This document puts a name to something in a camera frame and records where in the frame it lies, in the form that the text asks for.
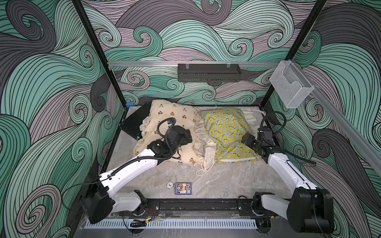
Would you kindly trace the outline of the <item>cream bear print pillow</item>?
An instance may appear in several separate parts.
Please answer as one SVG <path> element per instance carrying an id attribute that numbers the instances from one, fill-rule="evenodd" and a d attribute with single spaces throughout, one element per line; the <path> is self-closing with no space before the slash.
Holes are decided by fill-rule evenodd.
<path id="1" fill-rule="evenodd" d="M 157 126 L 160 122 L 167 118 L 175 118 L 175 125 L 190 130 L 192 137 L 192 143 L 179 148 L 180 159 L 178 162 L 194 165 L 204 162 L 202 143 L 195 131 L 196 113 L 196 107 L 180 105 L 162 99 L 152 101 L 149 116 L 140 125 L 142 139 L 134 147 L 134 154 L 140 154 L 149 143 L 161 138 L 157 132 Z"/>

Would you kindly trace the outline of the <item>yellow lemon print pillow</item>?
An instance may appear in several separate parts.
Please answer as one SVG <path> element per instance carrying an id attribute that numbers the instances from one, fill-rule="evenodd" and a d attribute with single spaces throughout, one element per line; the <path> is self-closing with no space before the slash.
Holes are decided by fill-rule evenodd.
<path id="1" fill-rule="evenodd" d="M 253 108 L 201 108 L 197 112 L 195 131 L 203 145 L 199 155 L 203 159 L 198 176 L 206 174 L 215 164 L 239 164 L 261 160 L 253 149 L 243 145 L 246 133 L 257 135 L 259 128 L 255 114 L 265 112 Z"/>

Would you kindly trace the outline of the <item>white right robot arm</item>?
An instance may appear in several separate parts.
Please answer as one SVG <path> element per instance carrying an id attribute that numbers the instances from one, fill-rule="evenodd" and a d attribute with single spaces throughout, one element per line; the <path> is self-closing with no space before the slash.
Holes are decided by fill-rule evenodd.
<path id="1" fill-rule="evenodd" d="M 287 185 L 292 196 L 280 199 L 269 192 L 256 192 L 254 208 L 268 215 L 286 219 L 298 233 L 331 234 L 334 231 L 333 197 L 306 178 L 284 150 L 246 133 L 241 143 L 252 149 L 272 167 Z"/>

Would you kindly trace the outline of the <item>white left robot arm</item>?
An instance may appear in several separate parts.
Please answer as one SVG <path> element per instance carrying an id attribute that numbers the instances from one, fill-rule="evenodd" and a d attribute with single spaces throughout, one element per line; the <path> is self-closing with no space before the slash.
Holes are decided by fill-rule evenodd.
<path id="1" fill-rule="evenodd" d="M 80 205 L 90 224 L 96 224 L 111 213 L 129 211 L 140 215 L 146 208 L 146 199 L 139 190 L 118 195 L 118 191 L 143 172 L 171 159 L 180 146 L 192 143 L 184 135 L 176 139 L 158 139 L 124 164 L 100 175 L 90 174 L 80 190 Z"/>

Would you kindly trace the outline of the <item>small round white token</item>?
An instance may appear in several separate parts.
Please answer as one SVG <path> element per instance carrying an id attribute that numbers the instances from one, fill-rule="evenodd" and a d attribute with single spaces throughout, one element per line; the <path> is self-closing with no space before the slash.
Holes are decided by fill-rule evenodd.
<path id="1" fill-rule="evenodd" d="M 174 184 L 173 184 L 173 182 L 171 182 L 171 181 L 169 181 L 169 182 L 166 184 L 166 187 L 167 187 L 168 189 L 172 189 L 173 186 L 174 186 Z"/>

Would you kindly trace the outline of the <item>black ribbed hard case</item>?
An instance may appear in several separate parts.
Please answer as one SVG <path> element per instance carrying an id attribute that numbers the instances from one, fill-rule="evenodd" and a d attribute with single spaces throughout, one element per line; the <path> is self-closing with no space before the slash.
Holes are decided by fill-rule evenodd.
<path id="1" fill-rule="evenodd" d="M 149 116 L 150 107 L 151 103 L 134 107 L 128 106 L 127 116 L 120 124 L 121 130 L 132 138 L 140 140 L 142 138 L 140 126 L 142 125 L 142 121 Z"/>

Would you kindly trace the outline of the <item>playing card box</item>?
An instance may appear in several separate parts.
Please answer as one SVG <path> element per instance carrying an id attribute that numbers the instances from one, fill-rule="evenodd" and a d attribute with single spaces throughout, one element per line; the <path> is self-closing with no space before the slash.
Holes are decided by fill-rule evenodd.
<path id="1" fill-rule="evenodd" d="M 175 183 L 175 195 L 191 195 L 192 184 L 191 182 L 176 182 Z"/>

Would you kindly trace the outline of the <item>black corner frame post right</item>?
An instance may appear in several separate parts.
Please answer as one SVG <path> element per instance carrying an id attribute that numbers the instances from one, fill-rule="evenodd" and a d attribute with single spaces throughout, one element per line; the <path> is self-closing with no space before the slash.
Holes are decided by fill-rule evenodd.
<path id="1" fill-rule="evenodd" d="M 327 0 L 316 1 L 316 3 L 314 5 L 314 7 L 312 8 L 309 16 L 305 20 L 305 23 L 303 24 L 300 33 L 298 34 L 295 42 L 293 43 L 291 49 L 289 50 L 285 60 L 292 60 L 295 57 L 297 51 L 299 50 L 300 46 L 303 44 L 308 33 L 312 29 L 313 24 L 315 23 L 318 15 L 322 11 L 326 2 L 327 2 Z"/>

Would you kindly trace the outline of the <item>clear acrylic wall holder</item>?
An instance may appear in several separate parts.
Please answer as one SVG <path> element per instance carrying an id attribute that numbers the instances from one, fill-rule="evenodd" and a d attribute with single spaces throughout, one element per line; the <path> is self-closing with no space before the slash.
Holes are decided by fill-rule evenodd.
<path id="1" fill-rule="evenodd" d="M 303 69 L 291 60 L 283 60 L 278 64 L 270 82 L 287 109 L 299 107 L 314 90 Z"/>

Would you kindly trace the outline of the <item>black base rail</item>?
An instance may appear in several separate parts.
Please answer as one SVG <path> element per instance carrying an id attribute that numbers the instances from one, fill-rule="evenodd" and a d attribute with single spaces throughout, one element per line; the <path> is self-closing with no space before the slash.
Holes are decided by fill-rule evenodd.
<path id="1" fill-rule="evenodd" d="M 130 211 L 124 204 L 115 204 L 114 213 L 126 212 L 129 215 L 140 215 L 144 212 L 149 215 L 159 215 L 164 212 L 237 212 L 240 216 L 251 218 L 277 217 L 278 215 L 260 206 L 254 199 L 240 198 L 219 198 L 219 199 L 198 199 L 198 198 L 172 198 L 154 199 L 148 198 L 136 209 Z"/>

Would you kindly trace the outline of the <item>black wall mounted tray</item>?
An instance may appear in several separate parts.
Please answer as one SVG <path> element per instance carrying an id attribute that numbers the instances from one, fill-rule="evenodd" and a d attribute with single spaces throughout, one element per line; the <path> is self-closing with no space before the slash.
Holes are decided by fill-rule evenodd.
<path id="1" fill-rule="evenodd" d="M 178 65 L 178 81 L 206 82 L 211 86 L 218 86 L 225 82 L 239 82 L 242 71 L 238 64 L 229 67 L 222 64 L 185 64 Z"/>

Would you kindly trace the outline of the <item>aluminium rail right wall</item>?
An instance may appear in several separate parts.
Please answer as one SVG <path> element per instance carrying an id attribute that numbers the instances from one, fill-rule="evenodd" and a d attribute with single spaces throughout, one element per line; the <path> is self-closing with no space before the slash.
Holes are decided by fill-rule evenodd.
<path id="1" fill-rule="evenodd" d="M 356 151 L 366 160 L 366 162 L 381 174 L 381 149 L 378 145 L 373 145 L 365 135 L 345 116 L 346 110 L 344 99 L 340 96 L 340 88 L 335 86 L 328 74 L 314 66 L 308 66 L 302 69 L 295 63 L 296 74 L 299 80 L 310 83 L 314 89 L 312 96 L 320 103 L 325 112 L 332 118 L 335 124 L 345 134 Z"/>

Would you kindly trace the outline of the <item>aluminium rail wall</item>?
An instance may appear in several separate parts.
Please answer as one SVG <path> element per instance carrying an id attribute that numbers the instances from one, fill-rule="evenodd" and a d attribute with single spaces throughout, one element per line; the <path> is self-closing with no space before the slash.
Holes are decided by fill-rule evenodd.
<path id="1" fill-rule="evenodd" d="M 314 89 L 312 96 L 320 103 L 325 112 L 332 118 L 335 124 L 345 134 L 356 151 L 366 160 L 366 162 L 381 174 L 381 149 L 378 145 L 373 145 L 365 135 L 345 116 L 346 110 L 344 99 L 340 96 L 340 88 L 335 86 L 328 74 L 314 66 L 308 66 L 302 69 L 295 63 L 296 74 L 299 80 L 310 83 Z"/>
<path id="2" fill-rule="evenodd" d="M 179 64 L 185 64 L 186 67 L 191 64 L 222 64 L 229 67 L 232 64 L 238 64 L 242 67 L 277 67 L 276 62 L 259 61 L 108 61 L 109 67 L 177 67 Z"/>

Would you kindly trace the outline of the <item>aluminium rail back wall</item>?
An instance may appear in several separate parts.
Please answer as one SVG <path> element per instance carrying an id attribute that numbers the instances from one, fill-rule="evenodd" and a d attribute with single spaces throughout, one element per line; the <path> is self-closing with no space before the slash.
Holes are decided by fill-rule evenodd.
<path id="1" fill-rule="evenodd" d="M 108 61 L 109 67 L 177 67 L 179 64 L 185 64 L 186 67 L 191 64 L 222 64 L 229 67 L 232 64 L 238 64 L 242 67 L 277 67 L 276 62 L 259 61 Z"/>

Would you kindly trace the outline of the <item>black corner frame post left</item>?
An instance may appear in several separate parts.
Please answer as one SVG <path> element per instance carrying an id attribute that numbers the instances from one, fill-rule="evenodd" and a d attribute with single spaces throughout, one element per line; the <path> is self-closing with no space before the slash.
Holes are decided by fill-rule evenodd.
<path id="1" fill-rule="evenodd" d="M 104 54 L 104 51 L 101 48 L 100 42 L 98 41 L 98 39 L 96 37 L 95 31 L 91 25 L 89 17 L 86 14 L 86 11 L 84 9 L 82 2 L 80 0 L 72 0 L 72 3 L 73 3 L 73 6 L 74 6 L 74 8 L 75 8 L 80 20 L 81 20 L 81 23 L 82 23 L 89 39 L 90 39 L 92 45 L 95 48 L 95 51 L 96 51 L 96 53 L 100 59 L 101 65 L 103 66 L 103 68 L 106 72 L 106 75 L 107 75 L 111 85 L 113 86 L 122 107 L 124 109 L 126 109 L 127 108 L 126 107 L 126 100 L 125 100 L 123 93 L 122 93 L 122 91 L 118 85 L 115 74 L 113 73 L 113 71 L 111 69 L 109 69 L 107 58 Z"/>

